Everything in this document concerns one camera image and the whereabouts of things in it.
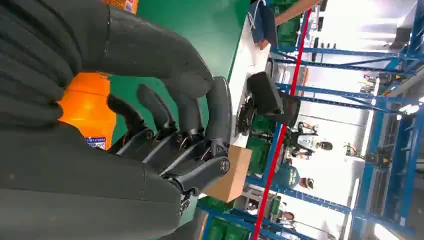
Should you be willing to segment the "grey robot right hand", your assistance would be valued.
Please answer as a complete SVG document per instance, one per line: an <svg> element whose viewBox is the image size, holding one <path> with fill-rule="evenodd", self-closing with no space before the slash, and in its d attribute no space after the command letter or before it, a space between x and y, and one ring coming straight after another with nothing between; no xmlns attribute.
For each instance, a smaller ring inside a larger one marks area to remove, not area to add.
<svg viewBox="0 0 424 240"><path fill-rule="evenodd" d="M61 121L80 73L161 80L178 106L140 84L154 119L113 95L127 134L90 146ZM230 169L231 94L192 43L102 0L0 3L0 237L155 240L180 225L190 199Z"/></svg>

